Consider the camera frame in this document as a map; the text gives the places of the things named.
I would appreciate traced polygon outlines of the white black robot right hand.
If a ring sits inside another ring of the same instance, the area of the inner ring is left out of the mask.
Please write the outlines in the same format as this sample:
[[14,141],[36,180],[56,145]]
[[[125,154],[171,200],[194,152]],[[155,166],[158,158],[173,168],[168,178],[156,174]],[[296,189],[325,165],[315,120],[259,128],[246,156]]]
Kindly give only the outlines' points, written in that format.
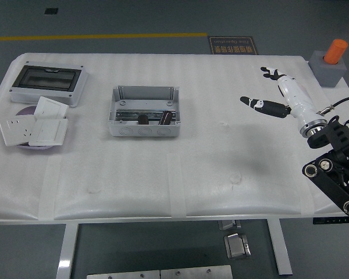
[[262,67],[263,76],[277,82],[278,89],[286,101],[285,104],[252,99],[242,96],[240,101],[259,113],[278,118],[292,115],[298,121],[298,130],[303,137],[320,130],[327,121],[317,113],[314,103],[306,89],[296,79],[281,73],[278,69]]

